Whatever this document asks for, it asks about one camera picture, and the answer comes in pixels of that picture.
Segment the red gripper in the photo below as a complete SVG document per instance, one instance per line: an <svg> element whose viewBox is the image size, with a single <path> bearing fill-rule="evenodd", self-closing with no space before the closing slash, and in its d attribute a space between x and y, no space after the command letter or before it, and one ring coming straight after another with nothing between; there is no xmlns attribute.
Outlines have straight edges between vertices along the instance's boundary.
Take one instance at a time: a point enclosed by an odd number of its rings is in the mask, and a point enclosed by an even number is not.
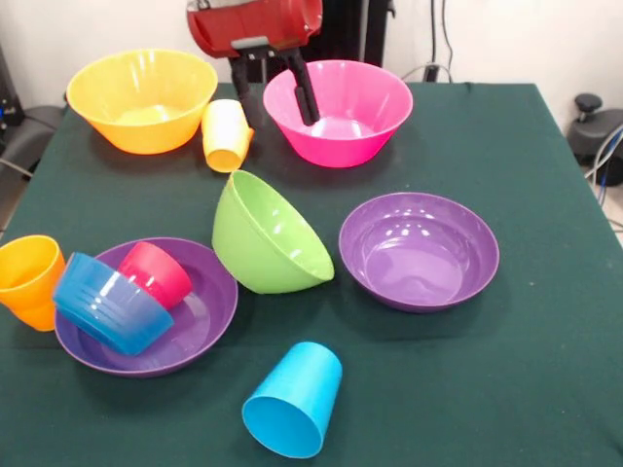
<svg viewBox="0 0 623 467"><path fill-rule="evenodd" d="M322 24L320 0L189 1L186 17L199 48L215 58L230 58L232 82L245 118L256 127L256 97L247 79L248 59L242 52L270 47L302 47ZM296 87L294 93L305 125L319 121L319 110L307 64L299 51L286 54Z"/></svg>

